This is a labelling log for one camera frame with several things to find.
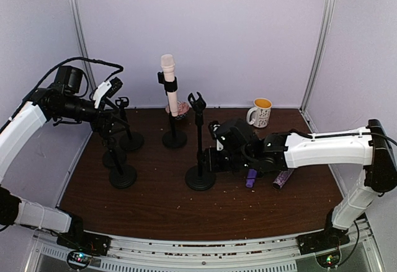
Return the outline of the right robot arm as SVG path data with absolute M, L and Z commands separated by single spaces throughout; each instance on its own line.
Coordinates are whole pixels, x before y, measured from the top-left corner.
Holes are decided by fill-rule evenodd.
M 259 138 L 238 118 L 210 123 L 212 138 L 221 147 L 204 150 L 200 162 L 208 172 L 254 169 L 259 173 L 287 171 L 311 165 L 356 164 L 362 171 L 347 196 L 330 212 L 318 243 L 331 248 L 380 194 L 396 187 L 396 161 L 379 120 L 349 131 L 306 134 L 295 129 Z

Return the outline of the glitter purple silver microphone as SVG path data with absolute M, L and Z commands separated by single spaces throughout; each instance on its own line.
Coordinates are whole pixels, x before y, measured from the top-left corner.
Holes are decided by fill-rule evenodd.
M 291 177 L 292 173 L 294 172 L 294 169 L 288 169 L 285 171 L 282 171 L 278 174 L 278 176 L 275 178 L 273 181 L 273 188 L 276 190 L 280 190 L 288 181 L 288 179 Z

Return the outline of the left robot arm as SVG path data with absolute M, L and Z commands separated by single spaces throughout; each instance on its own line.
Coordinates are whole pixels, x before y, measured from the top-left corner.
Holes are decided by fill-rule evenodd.
M 66 241 L 82 250 L 89 245 L 88 234 L 71 226 L 71 216 L 56 209 L 56 200 L 88 132 L 101 138 L 110 156 L 111 184 L 127 176 L 115 137 L 128 123 L 111 99 L 122 82 L 111 77 L 89 94 L 82 89 L 87 82 L 82 69 L 63 65 L 53 73 L 54 81 L 32 89 L 1 128 L 1 206 L 9 210 L 1 227 L 65 233 Z

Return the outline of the black stand of glitter microphone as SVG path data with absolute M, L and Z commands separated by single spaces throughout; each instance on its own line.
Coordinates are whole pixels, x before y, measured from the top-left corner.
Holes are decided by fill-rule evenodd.
M 118 142 L 115 137 L 110 137 L 102 140 L 103 146 L 106 148 L 102 156 L 102 164 L 104 167 L 108 169 L 112 169 L 115 167 L 114 158 L 112 157 L 111 152 L 115 153 L 115 156 L 120 165 L 124 164 L 127 161 L 126 152 L 118 145 Z

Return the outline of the black clamp microphone stand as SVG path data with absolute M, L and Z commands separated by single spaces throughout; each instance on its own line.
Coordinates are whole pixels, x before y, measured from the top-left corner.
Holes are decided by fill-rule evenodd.
M 115 100 L 116 106 L 120 110 L 120 119 L 128 123 L 126 108 L 129 106 L 128 97 L 119 97 Z M 126 128 L 126 134 L 120 138 L 119 145 L 126 152 L 136 151 L 144 145 L 144 137 L 141 133 L 131 131 L 130 127 Z

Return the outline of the black stand of blue microphone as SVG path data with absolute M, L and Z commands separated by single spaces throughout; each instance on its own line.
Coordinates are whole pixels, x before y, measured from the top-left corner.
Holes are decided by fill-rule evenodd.
M 110 184 L 118 189 L 125 189 L 132 186 L 137 179 L 136 169 L 133 166 L 128 165 L 127 162 L 120 165 L 115 153 L 112 151 L 111 154 L 114 158 L 115 167 L 109 172 Z

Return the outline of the black stand of purple microphone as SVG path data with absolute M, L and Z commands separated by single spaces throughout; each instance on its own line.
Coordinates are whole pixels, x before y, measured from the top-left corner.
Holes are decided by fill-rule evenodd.
M 197 164 L 186 172 L 185 184 L 192 190 L 205 191 L 209 190 L 216 181 L 216 175 L 205 170 L 202 160 L 203 111 L 205 110 L 207 104 L 200 92 L 197 92 L 197 98 L 195 98 L 193 93 L 190 93 L 188 95 L 188 101 L 195 112 L 195 125 L 197 127 Z

